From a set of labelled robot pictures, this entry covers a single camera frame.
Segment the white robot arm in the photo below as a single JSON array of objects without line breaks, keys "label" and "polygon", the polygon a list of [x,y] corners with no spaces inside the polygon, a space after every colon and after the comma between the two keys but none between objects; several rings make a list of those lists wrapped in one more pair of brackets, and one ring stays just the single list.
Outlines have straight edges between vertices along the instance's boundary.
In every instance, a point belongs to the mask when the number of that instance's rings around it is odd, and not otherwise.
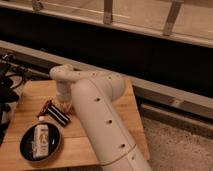
[{"label": "white robot arm", "polygon": [[55,66],[56,99],[72,102],[103,171],[152,171],[112,102],[124,94],[125,80],[115,72],[74,71]]}]

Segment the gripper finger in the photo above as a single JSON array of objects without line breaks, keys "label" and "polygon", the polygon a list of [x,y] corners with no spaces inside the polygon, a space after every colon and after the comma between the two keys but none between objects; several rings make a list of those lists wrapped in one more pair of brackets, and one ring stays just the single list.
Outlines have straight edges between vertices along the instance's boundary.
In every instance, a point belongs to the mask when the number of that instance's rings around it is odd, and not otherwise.
[{"label": "gripper finger", "polygon": [[69,112],[71,109],[72,103],[71,102],[61,102],[60,103],[60,109],[63,112]]}]

